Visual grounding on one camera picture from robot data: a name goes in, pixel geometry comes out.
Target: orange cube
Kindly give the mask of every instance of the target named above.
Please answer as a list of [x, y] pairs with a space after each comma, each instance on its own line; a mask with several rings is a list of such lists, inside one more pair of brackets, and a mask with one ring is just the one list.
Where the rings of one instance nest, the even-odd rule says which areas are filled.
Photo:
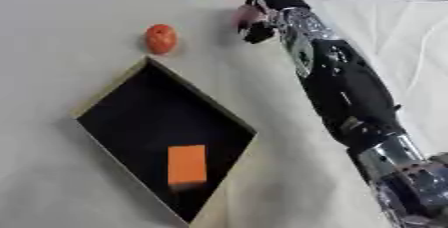
[[168, 184], [189, 188], [207, 181], [205, 146], [172, 146], [168, 148]]

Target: black box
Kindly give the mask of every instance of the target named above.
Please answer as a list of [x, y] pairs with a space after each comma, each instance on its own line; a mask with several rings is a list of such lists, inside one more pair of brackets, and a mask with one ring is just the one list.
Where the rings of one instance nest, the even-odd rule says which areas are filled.
[[[185, 222], [191, 223], [255, 136], [255, 130], [151, 58], [73, 112], [95, 141]], [[207, 182], [168, 186], [168, 147], [203, 144]]]

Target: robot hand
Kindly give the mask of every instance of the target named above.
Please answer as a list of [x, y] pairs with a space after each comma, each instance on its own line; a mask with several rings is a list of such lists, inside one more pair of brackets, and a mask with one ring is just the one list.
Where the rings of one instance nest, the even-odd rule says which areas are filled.
[[393, 227], [448, 227], [448, 154], [426, 159], [398, 122], [381, 79], [303, 0], [246, 0], [238, 31], [258, 43], [278, 31], [298, 79]]

